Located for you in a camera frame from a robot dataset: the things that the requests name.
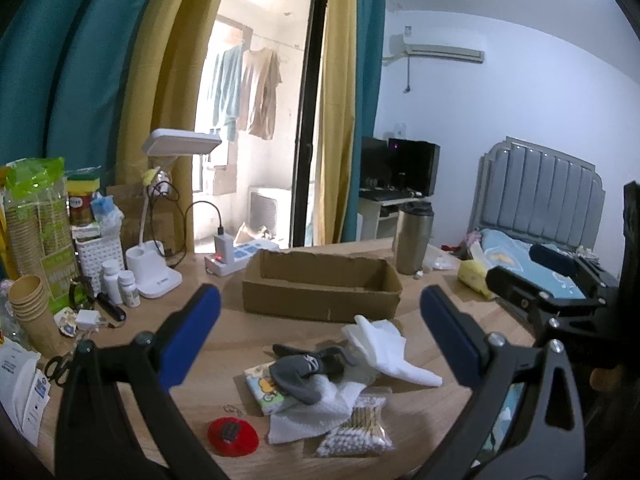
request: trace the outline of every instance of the light blue bedsheet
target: light blue bedsheet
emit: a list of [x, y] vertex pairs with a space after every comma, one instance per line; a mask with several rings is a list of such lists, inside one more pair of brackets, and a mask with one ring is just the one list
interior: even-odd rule
[[[482, 250], [492, 264], [500, 265], [535, 283], [540, 288], [549, 291], [554, 298], [573, 300], [584, 298], [571, 278], [566, 278], [531, 261], [529, 258], [531, 244], [514, 240], [494, 229], [483, 229], [481, 235]], [[546, 247], [558, 250], [555, 245], [547, 244]]]

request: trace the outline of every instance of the hanging laundry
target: hanging laundry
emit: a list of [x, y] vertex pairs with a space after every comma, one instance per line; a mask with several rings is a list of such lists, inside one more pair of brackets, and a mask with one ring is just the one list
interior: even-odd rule
[[207, 93], [212, 110], [211, 132], [229, 142], [236, 140], [236, 121], [240, 111], [242, 81], [242, 45], [225, 50], [216, 56], [213, 78]]
[[282, 83], [278, 54], [270, 48], [247, 50], [242, 60], [239, 130], [273, 139], [276, 120], [276, 87]]

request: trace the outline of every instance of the beige shirt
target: beige shirt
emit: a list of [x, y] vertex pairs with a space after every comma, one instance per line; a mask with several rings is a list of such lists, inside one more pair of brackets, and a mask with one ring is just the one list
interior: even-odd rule
[[276, 86], [282, 83], [278, 54], [270, 48], [247, 50], [242, 57], [240, 115], [236, 127], [262, 139], [273, 139]]

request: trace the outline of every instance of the cardboard box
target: cardboard box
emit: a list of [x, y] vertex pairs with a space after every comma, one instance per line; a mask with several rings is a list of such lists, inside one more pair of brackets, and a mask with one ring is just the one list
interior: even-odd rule
[[305, 251], [259, 251], [242, 279], [247, 312], [318, 321], [391, 319], [401, 293], [386, 260]]
[[[107, 188], [107, 194], [113, 195], [113, 203], [124, 213], [120, 241], [122, 242], [122, 250], [126, 252], [127, 249], [138, 244], [140, 217], [145, 200], [143, 187], [142, 184], [111, 186]], [[153, 233], [156, 239], [164, 245], [164, 251], [168, 256], [175, 254], [178, 249], [175, 241], [174, 208], [175, 205], [165, 199], [154, 203]], [[145, 241], [152, 239], [151, 232], [151, 218], [147, 215]]]

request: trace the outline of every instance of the blue gripper pad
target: blue gripper pad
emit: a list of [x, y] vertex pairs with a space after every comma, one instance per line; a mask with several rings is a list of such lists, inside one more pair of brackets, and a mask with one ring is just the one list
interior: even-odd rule
[[574, 277], [577, 272], [577, 266], [573, 258], [544, 245], [532, 245], [529, 249], [529, 258], [531, 258], [532, 262], [536, 262], [568, 278]]
[[221, 306], [218, 289], [201, 285], [187, 305], [171, 314], [158, 329], [158, 380], [166, 392], [184, 381], [220, 316]]
[[480, 326], [469, 314], [461, 313], [437, 285], [422, 291], [420, 313], [458, 383], [471, 389], [479, 386], [489, 361]]

